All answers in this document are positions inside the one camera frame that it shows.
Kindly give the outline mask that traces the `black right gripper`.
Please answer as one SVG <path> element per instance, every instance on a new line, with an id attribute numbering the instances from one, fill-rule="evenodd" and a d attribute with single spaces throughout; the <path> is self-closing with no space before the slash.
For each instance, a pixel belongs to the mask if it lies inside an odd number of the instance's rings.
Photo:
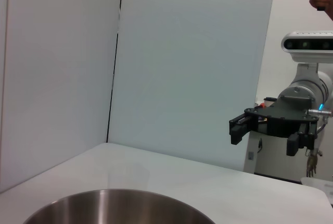
<path id="1" fill-rule="evenodd" d="M 314 149 L 319 118 L 308 114 L 309 98 L 278 98 L 265 108 L 247 108 L 244 114 L 229 121 L 232 145 L 241 142 L 250 131 L 287 139 L 287 156 L 295 156 L 300 148 Z"/>

